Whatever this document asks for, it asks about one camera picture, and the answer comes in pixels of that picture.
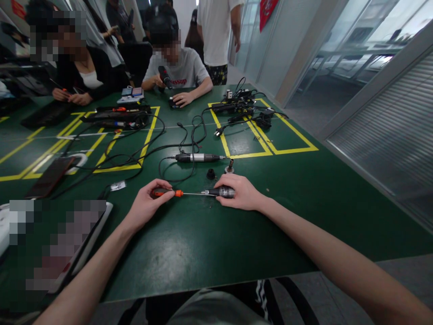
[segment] green table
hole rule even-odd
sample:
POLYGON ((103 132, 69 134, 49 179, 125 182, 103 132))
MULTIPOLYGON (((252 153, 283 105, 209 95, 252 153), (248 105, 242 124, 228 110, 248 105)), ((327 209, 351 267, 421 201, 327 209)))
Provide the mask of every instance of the green table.
MULTIPOLYGON (((165 123, 166 131, 150 148, 178 144, 191 120, 200 115, 209 103, 219 102, 226 88, 214 87, 202 98, 182 110, 167 105, 167 95, 146 94, 152 111, 165 123)), ((119 94, 78 108, 57 127, 27 130, 19 121, 34 106, 23 108, 2 118, 0 132, 1 204, 9 199, 22 199, 53 157, 59 156, 68 140, 57 135, 75 135, 85 125, 78 118, 98 106, 115 104, 119 94)), ((42 106, 51 99, 40 98, 42 106)), ((264 103, 272 104, 264 98, 264 103)), ((235 173, 244 175, 256 188, 288 209, 320 226, 351 245, 373 261, 388 260, 433 252, 433 237, 398 209, 385 196, 345 165, 340 159, 304 132, 293 121, 274 117, 272 127, 263 131, 250 123, 228 127, 224 137, 216 138, 216 124, 225 123, 229 115, 204 113, 207 138, 201 143, 202 153, 227 155, 235 159, 235 173)), ((111 154, 132 153, 161 131, 156 121, 152 130, 143 130, 127 140, 115 142, 111 154)), ((74 143, 72 152, 84 151, 89 157, 86 166, 95 166, 103 159, 103 151, 113 139, 113 132, 98 128, 74 143)), ((197 130, 196 138, 203 134, 197 130)), ((112 192, 108 199, 114 209, 105 224, 93 252, 112 233, 128 212, 137 191, 158 178, 158 163, 179 153, 177 147, 158 151, 143 161, 143 172, 127 182, 125 189, 112 192)), ((185 192, 211 188, 214 181, 206 178, 209 168, 217 176, 224 172, 228 160, 198 163, 194 175, 177 185, 185 192)), ((163 162, 166 178, 182 178, 191 171, 191 164, 163 162)), ((63 200, 96 199, 105 185, 121 181, 138 171, 137 166, 96 173, 87 182, 63 195, 63 200)), ((85 172, 66 176, 56 189, 71 185, 85 172)), ((64 221, 59 212, 57 222, 64 221)), ((33 267, 40 264, 42 245, 50 243, 56 233, 56 219, 35 222, 25 244, 10 249, 0 266, 0 308, 30 311, 40 308, 38 293, 25 291, 25 278, 32 277, 33 267), (5 288, 14 290, 5 294, 5 288)), ((272 222, 256 212, 225 208, 210 197, 174 198, 160 208, 151 222, 131 241, 117 265, 103 295, 104 302, 148 297, 165 293, 239 283, 289 274, 315 271, 315 265, 272 222)))

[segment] hand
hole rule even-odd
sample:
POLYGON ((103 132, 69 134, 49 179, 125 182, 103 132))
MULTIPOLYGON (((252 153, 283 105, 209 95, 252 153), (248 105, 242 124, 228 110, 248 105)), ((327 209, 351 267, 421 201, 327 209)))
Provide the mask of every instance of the hand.
POLYGON ((129 210, 123 220, 124 225, 128 229, 132 229, 135 232, 140 230, 153 217, 161 205, 175 196, 175 192, 172 190, 157 199, 153 199, 150 194, 153 189, 158 187, 165 188, 166 190, 173 189, 169 182, 160 179, 155 179, 140 189, 132 203, 131 210, 129 210))
POLYGON ((236 53, 240 50, 240 39, 235 38, 236 53))
POLYGON ((60 88, 54 88, 53 90, 53 97, 55 100, 58 100, 60 102, 65 102, 69 98, 69 94, 61 90, 60 88))
POLYGON ((88 93, 85 94, 74 94, 69 97, 68 102, 73 102, 74 104, 80 105, 80 106, 86 106, 90 104, 90 102, 93 100, 92 97, 88 93))
POLYGON ((173 101, 176 105, 181 105, 180 108, 184 108, 188 104, 191 104, 195 99, 192 93, 180 93, 173 96, 173 101))
POLYGON ((165 83, 162 82, 162 79, 161 79, 161 75, 160 75, 160 74, 156 74, 156 75, 153 76, 153 82, 154 82, 154 83, 155 83, 159 88, 165 88, 165 87, 167 87, 167 86, 165 85, 165 83))
POLYGON ((230 186, 236 192, 233 199, 225 199, 221 196, 216 197, 217 201, 219 201, 223 206, 247 211, 259 211, 260 207, 265 204, 267 199, 266 196, 257 191, 249 180, 243 176, 224 174, 221 176, 220 180, 216 182, 214 188, 223 185, 230 186))
POLYGON ((115 35, 115 34, 117 34, 117 26, 111 27, 108 31, 108 35, 110 35, 110 36, 115 35))

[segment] black pants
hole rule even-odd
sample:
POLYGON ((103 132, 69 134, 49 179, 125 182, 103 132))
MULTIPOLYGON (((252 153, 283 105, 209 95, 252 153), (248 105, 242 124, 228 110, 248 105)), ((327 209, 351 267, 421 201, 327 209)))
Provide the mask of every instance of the black pants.
POLYGON ((209 76, 212 79, 212 83, 214 86, 221 86, 227 84, 227 65, 219 65, 219 66, 208 66, 206 67, 209 76))
MULTIPOLYGON (((213 288, 213 290, 224 291, 235 296, 256 314, 274 325, 284 325, 269 280, 217 287, 213 288)), ((147 298, 146 318, 149 325, 166 324, 174 313, 196 292, 197 290, 147 298)))

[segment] red sign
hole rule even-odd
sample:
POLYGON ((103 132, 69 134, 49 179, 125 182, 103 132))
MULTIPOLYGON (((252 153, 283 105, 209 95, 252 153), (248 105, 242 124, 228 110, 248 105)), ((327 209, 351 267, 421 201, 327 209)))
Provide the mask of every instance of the red sign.
POLYGON ((26 11, 24 10, 24 7, 15 0, 10 0, 10 3, 12 5, 12 12, 18 17, 24 19, 24 17, 26 16, 26 11))
POLYGON ((278 0, 261 0, 260 1, 260 32, 265 27, 269 17, 275 9, 278 0))

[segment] patterned shorts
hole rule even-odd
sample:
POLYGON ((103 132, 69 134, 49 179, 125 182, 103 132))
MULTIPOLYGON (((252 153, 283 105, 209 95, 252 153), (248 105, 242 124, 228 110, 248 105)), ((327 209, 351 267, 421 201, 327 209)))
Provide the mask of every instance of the patterned shorts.
POLYGON ((206 67, 206 70, 209 73, 214 86, 227 84, 227 65, 219 65, 215 67, 208 65, 204 66, 206 67))

